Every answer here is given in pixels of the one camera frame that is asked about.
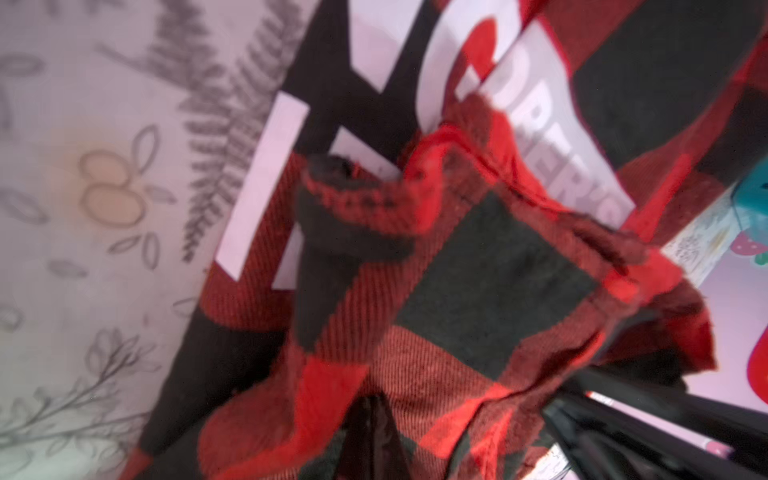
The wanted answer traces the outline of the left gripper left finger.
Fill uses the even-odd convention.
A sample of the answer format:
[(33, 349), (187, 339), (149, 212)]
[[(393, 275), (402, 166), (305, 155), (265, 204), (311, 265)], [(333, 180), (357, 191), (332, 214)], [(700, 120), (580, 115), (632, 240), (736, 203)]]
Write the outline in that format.
[(385, 395), (361, 397), (345, 420), (346, 436), (335, 467), (336, 479), (411, 479), (409, 460)]

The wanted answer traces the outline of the red black plaid shirt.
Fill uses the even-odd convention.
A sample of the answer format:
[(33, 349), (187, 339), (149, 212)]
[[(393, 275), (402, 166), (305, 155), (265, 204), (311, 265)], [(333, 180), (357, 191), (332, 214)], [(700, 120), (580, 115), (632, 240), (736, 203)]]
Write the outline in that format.
[(126, 479), (519, 479), (577, 369), (716, 366), (662, 254), (767, 152), (763, 1), (323, 1)]

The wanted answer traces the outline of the teal plastic basket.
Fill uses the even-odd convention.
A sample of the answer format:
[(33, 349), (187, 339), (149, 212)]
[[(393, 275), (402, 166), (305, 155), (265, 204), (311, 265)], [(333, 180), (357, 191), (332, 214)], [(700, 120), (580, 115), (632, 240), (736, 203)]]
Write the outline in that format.
[(740, 181), (732, 203), (740, 228), (761, 244), (767, 244), (767, 159), (761, 160)]

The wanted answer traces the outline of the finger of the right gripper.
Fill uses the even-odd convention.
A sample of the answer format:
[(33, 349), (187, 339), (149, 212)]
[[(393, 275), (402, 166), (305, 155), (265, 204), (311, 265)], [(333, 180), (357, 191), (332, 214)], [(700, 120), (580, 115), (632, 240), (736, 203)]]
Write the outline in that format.
[[(710, 437), (730, 447), (724, 456), (699, 450), (677, 437), (602, 403), (587, 392), (614, 400)], [(569, 379), (569, 407), (584, 425), (577, 447), (591, 462), (608, 471), (630, 474), (634, 467), (616, 457), (627, 452), (651, 463), (657, 474), (765, 474), (767, 416), (669, 387), (625, 379), (589, 368)]]

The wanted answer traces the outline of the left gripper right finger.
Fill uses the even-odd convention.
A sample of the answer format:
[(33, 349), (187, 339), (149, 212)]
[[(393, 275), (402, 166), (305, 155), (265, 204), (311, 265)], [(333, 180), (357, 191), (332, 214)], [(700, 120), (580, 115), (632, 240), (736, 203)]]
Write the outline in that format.
[(760, 479), (762, 415), (696, 398), (649, 412), (717, 440), (724, 457), (702, 450), (581, 395), (558, 395), (542, 411), (547, 429), (581, 479)]

